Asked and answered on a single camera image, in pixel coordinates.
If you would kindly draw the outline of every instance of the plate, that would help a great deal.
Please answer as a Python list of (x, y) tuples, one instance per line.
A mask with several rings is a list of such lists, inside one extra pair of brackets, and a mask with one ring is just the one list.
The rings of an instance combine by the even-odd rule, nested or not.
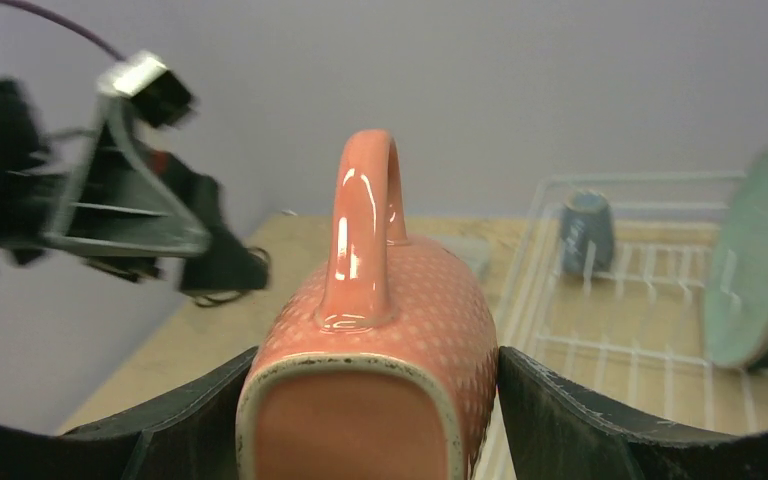
[(709, 268), (706, 353), (717, 366), (747, 367), (768, 351), (768, 149), (731, 200)]

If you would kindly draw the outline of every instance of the dish rack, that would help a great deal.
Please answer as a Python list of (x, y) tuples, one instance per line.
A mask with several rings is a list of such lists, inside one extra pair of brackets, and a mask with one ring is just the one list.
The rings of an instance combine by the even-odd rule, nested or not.
[[(715, 367), (701, 328), (718, 223), (743, 178), (723, 171), (541, 182), (495, 312), (500, 345), (669, 421), (735, 435), (768, 429), (768, 369)], [(616, 250), (610, 271), (572, 278), (560, 270), (558, 217), (582, 189), (611, 202)], [(497, 400), (477, 479), (515, 478), (501, 417)]]

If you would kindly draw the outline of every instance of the black mechanical part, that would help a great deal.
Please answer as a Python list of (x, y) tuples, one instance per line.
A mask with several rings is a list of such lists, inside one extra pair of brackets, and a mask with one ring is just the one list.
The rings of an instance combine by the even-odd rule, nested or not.
[(20, 266), (44, 255), (39, 230), (51, 206), (58, 175), (33, 172), (47, 149), (21, 84), (0, 79), (0, 248)]
[(100, 97), (96, 141), (68, 176), (46, 227), (54, 247), (81, 257), (192, 257), (210, 235), (150, 170), (136, 112)]
[[(153, 169), (169, 189), (193, 212), (210, 232), (211, 243), (204, 254), (184, 260), (178, 290), (200, 299), (202, 306), (218, 306), (236, 300), (269, 283), (269, 255), (250, 249), (234, 236), (222, 217), (222, 186), (213, 177), (190, 170), (178, 157), (156, 152)], [(210, 296), (237, 292), (222, 300)]]
[(157, 259), (151, 257), (88, 257), (84, 264), (131, 283), (163, 277)]
[(510, 347), (497, 381), (517, 478), (768, 479), (768, 431), (735, 437), (649, 415)]
[[(255, 271), (261, 272), (261, 274), (265, 277), (265, 282), (263, 283), (264, 286), (261, 288), (266, 288), (266, 285), (269, 282), (269, 271), (272, 268), (272, 257), (269, 255), (269, 252), (259, 247), (251, 247), (248, 249), (248, 251), (254, 256), (256, 260), (259, 261), (260, 268)], [(199, 308), (217, 308), (229, 303), (236, 302), (237, 300), (243, 298), (247, 293), (248, 291), (237, 291), (230, 292), (230, 294), (225, 292), (224, 294), (202, 295), (199, 297), (193, 297), (193, 303), (195, 303), (195, 305)]]
[(237, 402), (256, 351), (60, 436), (0, 425), (0, 479), (237, 480)]

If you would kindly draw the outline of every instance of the wire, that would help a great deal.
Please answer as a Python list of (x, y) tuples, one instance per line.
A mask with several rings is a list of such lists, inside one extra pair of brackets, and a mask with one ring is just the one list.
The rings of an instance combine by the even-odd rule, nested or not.
[(32, 15), (36, 15), (37, 17), (44, 18), (50, 22), (56, 23), (57, 25), (60, 25), (61, 27), (89, 40), (95, 46), (104, 50), (105, 53), (113, 57), (114, 60), (125, 60), (125, 56), (122, 55), (121, 52), (119, 52), (116, 48), (104, 41), (101, 37), (93, 33), (88, 28), (85, 28), (60, 14), (52, 12), (45, 7), (41, 7), (31, 2), (26, 2), (24, 0), (0, 0), (0, 5), (22, 10)]

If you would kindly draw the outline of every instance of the mug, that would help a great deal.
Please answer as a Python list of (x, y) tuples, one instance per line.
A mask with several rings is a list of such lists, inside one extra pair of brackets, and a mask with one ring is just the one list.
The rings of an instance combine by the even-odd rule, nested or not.
[[(566, 274), (605, 272), (614, 261), (614, 220), (608, 199), (598, 192), (577, 191), (561, 214), (561, 269)], [(588, 256), (592, 256), (588, 265)]]
[(345, 146), (328, 260), (278, 316), (237, 407), (245, 480), (472, 478), (496, 394), (478, 280), (409, 236), (396, 144)]

